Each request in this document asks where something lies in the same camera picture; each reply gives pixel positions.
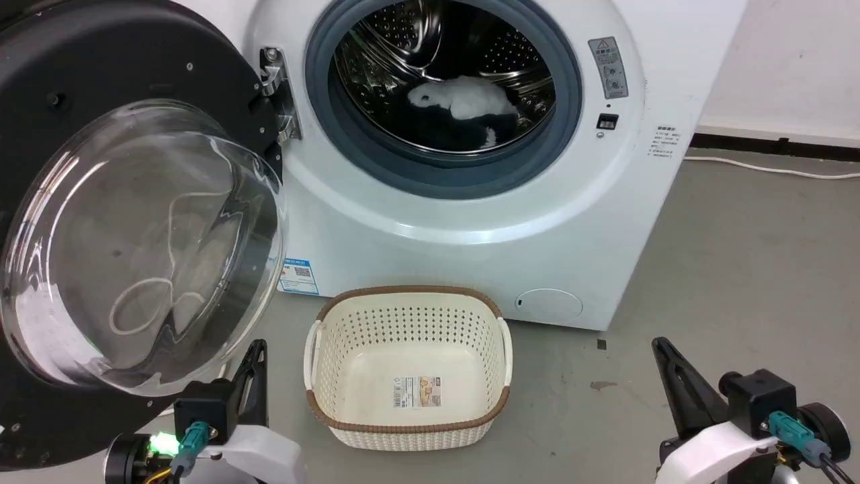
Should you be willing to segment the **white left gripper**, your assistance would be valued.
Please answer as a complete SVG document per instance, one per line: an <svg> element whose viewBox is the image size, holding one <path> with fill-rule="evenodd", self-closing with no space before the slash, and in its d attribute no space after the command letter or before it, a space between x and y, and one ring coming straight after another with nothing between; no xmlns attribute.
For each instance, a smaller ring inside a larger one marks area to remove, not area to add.
<svg viewBox="0 0 860 484"><path fill-rule="evenodd" d="M203 483L304 483L301 447L268 428L267 356L266 340L256 339L234 372L239 426L226 444L203 451Z"/></svg>

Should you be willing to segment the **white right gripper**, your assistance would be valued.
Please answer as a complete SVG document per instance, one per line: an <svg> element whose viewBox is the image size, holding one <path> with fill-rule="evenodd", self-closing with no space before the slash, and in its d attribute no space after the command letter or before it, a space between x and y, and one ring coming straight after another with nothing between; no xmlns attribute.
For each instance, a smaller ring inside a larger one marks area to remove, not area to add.
<svg viewBox="0 0 860 484"><path fill-rule="evenodd" d="M652 349L679 439L689 439L699 432L664 460L660 483L718 481L758 450L777 443L772 435L755 439L725 422L727 402L668 338L655 337Z"/></svg>

